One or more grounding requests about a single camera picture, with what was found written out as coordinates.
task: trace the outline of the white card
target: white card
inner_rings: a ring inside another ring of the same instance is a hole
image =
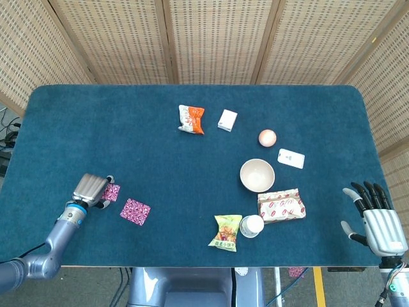
[[[304,159],[305,155],[281,148],[277,160],[280,163],[302,169],[304,167]]]

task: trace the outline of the white bowl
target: white bowl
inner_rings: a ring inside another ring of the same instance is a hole
[[[264,160],[251,159],[243,164],[240,180],[252,192],[265,192],[274,184],[274,169]]]

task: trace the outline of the robot finger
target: robot finger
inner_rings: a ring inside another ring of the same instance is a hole
[[[393,210],[392,209],[392,205],[389,202],[388,197],[386,196],[385,191],[382,189],[382,187],[379,184],[373,184],[373,187],[375,188],[375,190],[378,192],[378,195],[380,197],[380,201],[382,204],[382,207],[388,210]]]
[[[363,246],[368,246],[367,239],[363,235],[359,235],[351,229],[351,226],[346,221],[341,221],[341,227],[344,230],[344,233],[355,242],[361,243]]]
[[[365,206],[369,210],[375,209],[375,206],[373,205],[371,199],[369,198],[369,195],[366,192],[365,188],[362,187],[360,184],[357,184],[356,182],[351,182],[351,185],[358,191],[360,197],[362,197],[362,201],[365,203]]]
[[[112,175],[107,176],[107,180],[110,184],[113,184],[115,182],[114,176]]]
[[[368,181],[364,181],[364,186],[368,189],[369,195],[371,195],[371,200],[375,208],[376,209],[386,209],[386,208],[383,208],[381,201],[379,199],[378,192],[375,191],[372,184],[370,184]]]
[[[364,217],[364,211],[368,210],[369,207],[364,203],[364,200],[362,197],[358,195],[354,190],[351,190],[347,187],[343,189],[343,192],[348,195],[350,198],[352,198],[353,203],[357,207],[359,214],[361,217]]]
[[[98,209],[105,209],[106,207],[109,206],[109,204],[111,204],[109,200],[104,200],[104,201],[99,201],[98,203],[96,203],[94,207]]]

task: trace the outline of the snack bag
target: snack bag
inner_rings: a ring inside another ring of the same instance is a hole
[[[205,109],[201,107],[189,107],[181,104],[179,106],[181,126],[178,129],[189,133],[205,134],[200,126],[200,119],[204,112]]]
[[[236,251],[236,236],[242,216],[215,216],[219,232],[208,246]]]
[[[258,212],[264,223],[303,219],[305,206],[298,189],[258,194]]]

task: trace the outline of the white bottle cap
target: white bottle cap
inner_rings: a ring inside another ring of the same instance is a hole
[[[247,228],[254,233],[259,233],[264,229],[264,220],[261,216],[249,216]]]

